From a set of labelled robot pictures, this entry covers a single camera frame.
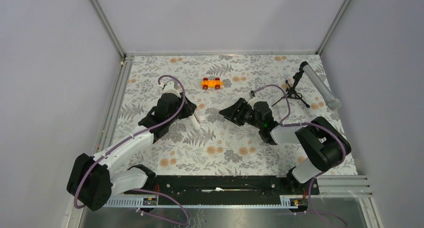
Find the white remote control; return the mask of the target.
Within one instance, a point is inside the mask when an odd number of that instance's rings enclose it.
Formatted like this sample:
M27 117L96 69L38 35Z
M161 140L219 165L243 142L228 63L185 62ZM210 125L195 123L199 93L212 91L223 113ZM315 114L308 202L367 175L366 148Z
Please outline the white remote control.
M201 128L201 118L199 117L197 111L195 110L192 115L189 116L191 124L195 130L199 130Z

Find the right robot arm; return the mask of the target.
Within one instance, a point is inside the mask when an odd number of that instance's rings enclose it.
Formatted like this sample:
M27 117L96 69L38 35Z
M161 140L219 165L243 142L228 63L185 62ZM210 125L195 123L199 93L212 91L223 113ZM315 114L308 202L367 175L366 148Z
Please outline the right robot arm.
M218 112L230 122L258 129L262 141L269 145L299 144L306 159L288 172L287 189L301 193L307 182L341 164L351 153L350 143L324 117L311 122L283 124L274 119L267 102L256 97L250 101L240 98Z

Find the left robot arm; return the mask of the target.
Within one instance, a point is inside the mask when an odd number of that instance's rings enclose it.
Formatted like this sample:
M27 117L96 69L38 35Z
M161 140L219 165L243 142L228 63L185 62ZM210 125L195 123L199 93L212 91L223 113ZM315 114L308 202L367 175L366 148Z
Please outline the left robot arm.
M97 211L112 195L133 189L144 194L152 192L155 180L151 177L151 170L143 165L134 165L122 172L118 172L118 168L167 134L175 121L190 118L198 126L196 110L197 105L183 93L163 93L125 138L93 155L80 154L74 161L66 186L74 197L74 207Z

